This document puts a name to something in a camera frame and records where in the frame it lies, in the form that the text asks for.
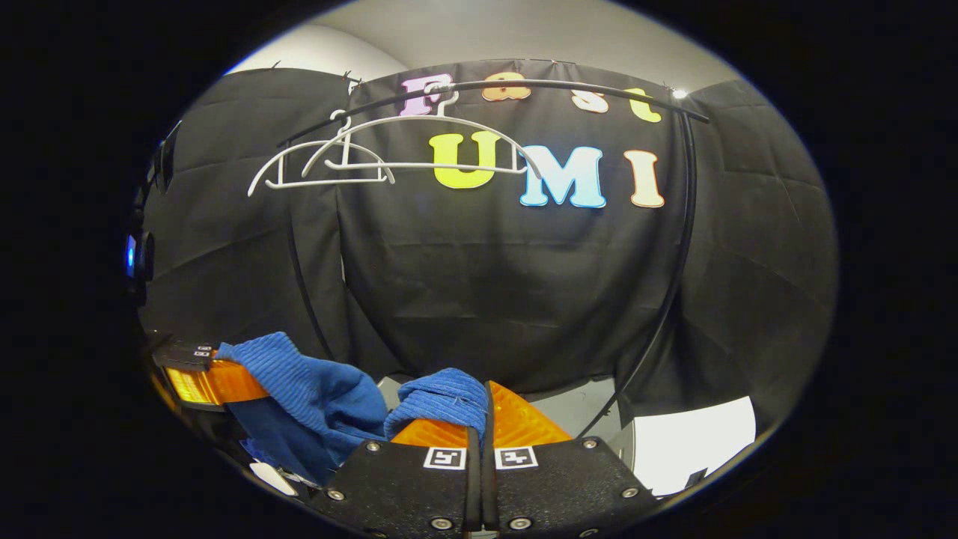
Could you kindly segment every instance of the orange gripper pad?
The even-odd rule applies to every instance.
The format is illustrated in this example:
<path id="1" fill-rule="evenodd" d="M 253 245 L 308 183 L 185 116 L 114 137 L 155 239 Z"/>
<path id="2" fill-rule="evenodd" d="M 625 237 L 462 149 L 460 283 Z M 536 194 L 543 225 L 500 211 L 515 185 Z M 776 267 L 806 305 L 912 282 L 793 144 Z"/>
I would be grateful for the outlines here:
<path id="1" fill-rule="evenodd" d="M 462 425 L 421 417 L 406 425 L 390 441 L 420 447 L 468 447 L 468 434 Z"/>
<path id="2" fill-rule="evenodd" d="M 220 406 L 269 396 L 246 367 L 216 359 L 216 351 L 213 354 L 207 371 L 166 367 L 170 383 L 181 400 Z"/>
<path id="3" fill-rule="evenodd" d="M 525 447 L 572 439 L 544 413 L 525 399 L 489 382 L 495 409 L 492 445 L 494 447 Z"/>

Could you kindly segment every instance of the white clothes hanger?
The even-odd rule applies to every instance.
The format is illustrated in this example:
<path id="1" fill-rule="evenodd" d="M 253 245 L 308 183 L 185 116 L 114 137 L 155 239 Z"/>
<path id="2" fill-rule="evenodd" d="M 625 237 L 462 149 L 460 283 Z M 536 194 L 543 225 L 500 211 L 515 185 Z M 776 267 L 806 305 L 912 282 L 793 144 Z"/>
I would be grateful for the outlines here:
<path id="1" fill-rule="evenodd" d="M 335 110 L 332 113 L 332 115 L 330 115 L 330 119 L 331 120 L 335 119 L 336 116 L 338 116 L 339 114 L 343 112 L 345 111 L 342 109 Z M 352 122 L 353 122 L 352 118 L 347 118 L 346 125 L 339 129 L 339 131 L 336 134 L 336 137 L 338 138 L 340 133 L 348 129 Z M 295 152 L 301 148 L 308 148 L 312 146 L 323 146 L 324 148 L 326 148 L 329 144 L 336 144 L 343 147 L 344 162 L 346 162 L 348 159 L 349 148 L 356 148 L 357 150 L 360 150 L 361 152 L 367 153 L 368 155 L 372 156 L 376 160 L 376 163 L 370 163 L 369 168 L 376 167 L 376 177 L 351 178 L 351 179 L 317 179 L 312 181 L 297 181 L 294 183 L 283 182 L 283 168 L 285 164 L 284 163 L 285 156 L 287 154 Z M 311 142 L 304 142 L 303 144 L 297 144 L 296 146 L 291 146 L 289 148 L 286 148 L 282 152 L 279 152 L 276 155 L 273 155 L 271 159 L 266 161 L 266 163 L 262 165 L 262 167 L 260 167 L 260 170 L 256 173 L 256 176 L 253 177 L 253 182 L 249 184 L 249 190 L 246 191 L 247 197 L 253 196 L 253 191 L 256 189 L 257 184 L 260 182 L 260 178 L 262 178 L 262 175 L 265 174 L 266 169 L 268 169 L 273 163 L 276 163 L 276 162 L 279 162 L 279 174 L 277 177 L 277 181 L 275 183 L 270 180 L 267 180 L 265 182 L 266 187 L 269 187 L 270 189 L 289 189 L 292 187 L 305 187 L 308 185 L 327 185 L 331 183 L 370 183 L 370 182 L 377 182 L 377 181 L 385 181 L 387 179 L 389 180 L 389 183 L 394 183 L 394 184 L 396 183 L 396 178 L 393 176 L 393 171 L 389 170 L 388 167 L 383 166 L 382 157 L 379 157 L 372 150 L 369 150 L 368 148 L 359 146 L 358 144 L 351 144 L 350 137 L 349 135 L 347 135 L 346 140 L 344 141 L 314 140 Z M 385 176 L 382 173 L 382 169 L 385 169 L 385 173 L 386 173 Z"/>
<path id="2" fill-rule="evenodd" d="M 441 83 L 441 82 L 433 82 L 433 83 L 429 84 L 429 85 L 425 88 L 425 93 L 426 93 L 426 94 L 429 94 L 429 93 L 432 93 L 432 92 L 437 91 L 437 90 L 438 90 L 438 91 L 443 91 L 445 88 L 447 88 L 447 84 L 443 84 L 443 83 Z M 446 116 L 446 115 L 445 115 L 445 106 L 446 106 L 446 105 L 451 105 L 451 104 L 453 104 L 453 103 L 456 103 L 458 100 L 459 100 L 459 91 L 455 91 L 455 92 L 453 92 L 453 95 L 452 95 L 451 98 L 449 98 L 449 99 L 447 99 L 447 100 L 442 101 L 442 102 L 439 103 L 438 109 L 437 109 L 437 111 L 436 111 L 436 115 L 435 115 L 435 116 L 391 116 L 391 117 L 389 117 L 389 118 L 380 118 L 380 119 L 378 119 L 378 120 L 372 120 L 372 121 L 366 122 L 366 123 L 364 123 L 364 124 L 360 124 L 360 125 L 358 125 L 358 126 L 356 126 L 356 127 L 354 127 L 354 128 L 350 128 L 350 127 L 349 127 L 349 124 L 347 124 L 347 125 L 344 127 L 344 130 L 341 129 L 340 132 L 337 133 L 334 138 L 332 138 L 332 140 L 326 142 L 326 144 L 324 144 L 319 150 L 316 151 L 316 153 L 314 153 L 314 154 L 312 155 L 312 157 L 309 158 L 309 161 L 307 161 L 306 166 L 303 167 L 302 176 L 303 176 L 303 177 L 306 177 L 306 175 L 309 174 L 309 171 L 312 169 L 313 164 L 315 164 L 316 160 L 319 159 L 320 155 L 322 155 L 326 150 L 328 150 L 330 146 L 332 146 L 332 145 L 334 145 L 334 144 L 342 144 L 342 145 L 343 145 L 343 158 L 342 158 L 342 162 L 340 162 L 339 164 L 336 164 L 336 163 L 333 163 L 332 161 L 326 159 L 326 160 L 324 161 L 324 163 L 326 164 L 327 167 L 329 167 L 329 168 L 331 168 L 331 169 L 334 169 L 334 170 L 337 170 L 337 171 L 358 170 L 358 169 L 370 169 L 370 168 L 373 168 L 373 167 L 377 167 L 377 168 L 380 168 L 380 167 L 381 167 L 381 168 L 385 168 L 387 171 L 388 171 L 389 169 L 391 169 L 391 168 L 398 168 L 398 169 L 458 169 L 458 170 L 463 170 L 463 171 L 491 171 L 491 172 L 505 173 L 505 174 L 526 174 L 526 167 L 522 167 L 521 169 L 518 168 L 517 158 L 518 158 L 518 154 L 521 153 L 522 156 L 526 159 L 526 162 L 529 164 L 529 166 L 532 167 L 532 169 L 533 169 L 533 174 L 535 174 L 537 178 L 542 178 L 542 174 L 539 172 L 539 169 L 538 169 L 538 167 L 536 166 L 536 164 L 535 164 L 535 162 L 533 161 L 533 159 L 525 152 L 525 150 L 522 149 L 521 146 L 519 146 L 519 144 L 518 144 L 517 142 L 515 142 L 514 140 L 512 140 L 512 138 L 510 138 L 509 136 L 507 136 L 507 135 L 505 135 L 504 133 L 502 133 L 502 132 L 500 132 L 500 131 L 497 131 L 497 130 L 495 130 L 495 129 L 493 129 L 493 128 L 490 128 L 490 127 L 488 127 L 488 126 L 484 126 L 484 125 L 479 124 L 479 123 L 476 123 L 476 122 L 471 122 L 471 121 L 469 121 L 469 120 L 463 120 L 463 119 L 461 119 L 461 118 L 454 118 L 454 117 L 451 117 L 451 116 Z M 391 123 L 394 123 L 394 122 L 405 122 L 405 121 L 413 121 L 413 120 L 433 121 L 433 122 L 437 122 L 437 121 L 438 121 L 438 122 L 451 122 L 451 123 L 453 123 L 453 124 L 462 124 L 462 125 L 464 125 L 464 126 L 470 126 L 470 127 L 473 127 L 473 128 L 477 128 L 477 129 L 481 129 L 481 130 L 486 130 L 486 131 L 489 131 L 489 132 L 491 132 L 491 133 L 494 133 L 494 134 L 498 135 L 500 138 L 502 138 L 503 140 L 505 140 L 506 142 L 508 142 L 508 143 L 513 147 L 513 167 L 510 168 L 510 169 L 504 169 L 504 168 L 500 168 L 500 167 L 481 167 L 481 166 L 476 166 L 476 165 L 459 165 L 459 164 L 445 164 L 445 163 L 406 163 L 406 162 L 398 162 L 398 163 L 384 163 L 384 162 L 383 162 L 383 163 L 350 163 L 350 162 L 349 162 L 349 148 L 350 148 L 350 146 L 351 146 L 350 140 L 351 140 L 351 137 L 352 137 L 353 133 L 355 133 L 355 132 L 357 132 L 357 131 L 360 131 L 360 130 L 363 130 L 363 129 L 366 129 L 366 128 L 370 128 L 370 127 L 372 127 L 372 126 L 378 126 L 378 125 L 381 125 L 381 124 L 391 124 Z M 296 183 L 295 185 L 306 185 L 306 184 L 307 184 L 306 182 L 301 182 L 301 183 Z"/>

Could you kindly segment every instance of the ceiling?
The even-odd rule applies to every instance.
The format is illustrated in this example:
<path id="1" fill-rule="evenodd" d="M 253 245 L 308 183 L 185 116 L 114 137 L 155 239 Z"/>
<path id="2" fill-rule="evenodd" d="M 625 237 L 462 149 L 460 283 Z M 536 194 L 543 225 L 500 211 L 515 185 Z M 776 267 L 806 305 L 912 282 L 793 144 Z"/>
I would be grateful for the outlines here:
<path id="1" fill-rule="evenodd" d="M 355 0 L 310 20 L 409 68 L 555 59 L 694 91 L 742 78 L 683 35 L 606 0 Z"/>

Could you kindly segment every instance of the yellow letter u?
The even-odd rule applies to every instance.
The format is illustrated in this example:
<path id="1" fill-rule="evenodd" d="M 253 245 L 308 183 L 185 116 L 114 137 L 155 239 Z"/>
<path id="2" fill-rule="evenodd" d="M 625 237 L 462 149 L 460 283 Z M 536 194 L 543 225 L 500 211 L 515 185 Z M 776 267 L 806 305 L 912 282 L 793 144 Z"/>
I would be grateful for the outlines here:
<path id="1" fill-rule="evenodd" d="M 472 140 L 479 145 L 479 165 L 480 167 L 495 166 L 495 142 L 499 140 L 499 135 L 489 131 L 476 131 L 472 134 Z M 459 133 L 447 133 L 436 135 L 429 139 L 429 146 L 435 149 L 433 160 L 437 165 L 458 165 L 459 164 L 459 143 L 463 141 L 463 135 Z M 493 171 L 469 171 L 464 172 L 457 169 L 433 169 L 436 179 L 446 187 L 453 189 L 472 189 L 479 187 L 492 179 Z"/>

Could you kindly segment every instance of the blue cloth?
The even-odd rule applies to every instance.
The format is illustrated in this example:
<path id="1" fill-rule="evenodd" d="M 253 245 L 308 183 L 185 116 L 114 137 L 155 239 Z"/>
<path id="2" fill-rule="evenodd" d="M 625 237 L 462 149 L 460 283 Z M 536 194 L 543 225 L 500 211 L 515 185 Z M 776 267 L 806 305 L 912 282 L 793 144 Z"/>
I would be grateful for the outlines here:
<path id="1" fill-rule="evenodd" d="M 227 406 L 257 447 L 308 480 L 325 484 L 321 478 L 364 440 L 386 439 L 386 402 L 373 379 L 352 365 L 300 354 L 283 332 L 224 342 L 217 359 L 243 365 L 269 393 Z"/>
<path id="2" fill-rule="evenodd" d="M 278 466 L 316 484 L 332 479 L 339 463 L 326 449 L 325 440 L 293 419 L 272 398 L 227 403 L 256 447 Z"/>
<path id="3" fill-rule="evenodd" d="M 259 462 L 265 462 L 266 464 L 269 464 L 270 466 L 273 466 L 273 467 L 280 466 L 280 463 L 277 462 L 275 458 L 271 457 L 262 449 L 256 446 L 256 441 L 254 441 L 253 438 L 240 440 L 239 445 L 241 445 L 242 448 L 246 450 L 246 453 L 248 453 L 249 456 L 251 456 L 252 458 L 255 458 Z"/>
<path id="4" fill-rule="evenodd" d="M 423 417 L 473 427 L 482 442 L 489 410 L 486 387 L 458 368 L 444 368 L 403 384 L 399 400 L 399 406 L 386 417 L 384 427 L 389 439 L 412 420 Z"/>

